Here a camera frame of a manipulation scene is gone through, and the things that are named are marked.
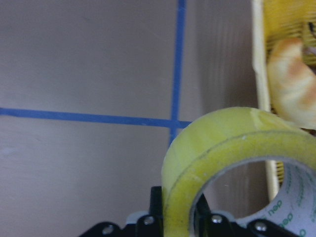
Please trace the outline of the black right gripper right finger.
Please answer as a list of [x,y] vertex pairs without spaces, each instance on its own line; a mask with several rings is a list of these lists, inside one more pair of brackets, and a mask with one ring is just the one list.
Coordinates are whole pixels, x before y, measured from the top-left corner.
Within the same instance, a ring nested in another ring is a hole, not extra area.
[[194,211],[194,234],[196,237],[210,237],[211,223],[210,223],[211,211],[207,200],[202,194],[195,205]]

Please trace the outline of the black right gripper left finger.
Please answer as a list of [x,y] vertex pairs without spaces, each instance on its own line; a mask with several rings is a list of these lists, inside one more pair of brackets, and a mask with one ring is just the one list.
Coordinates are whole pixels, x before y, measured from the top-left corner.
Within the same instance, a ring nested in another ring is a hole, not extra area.
[[149,215],[152,218],[150,227],[153,237],[163,236],[163,214],[162,214],[162,188],[161,186],[151,187]]

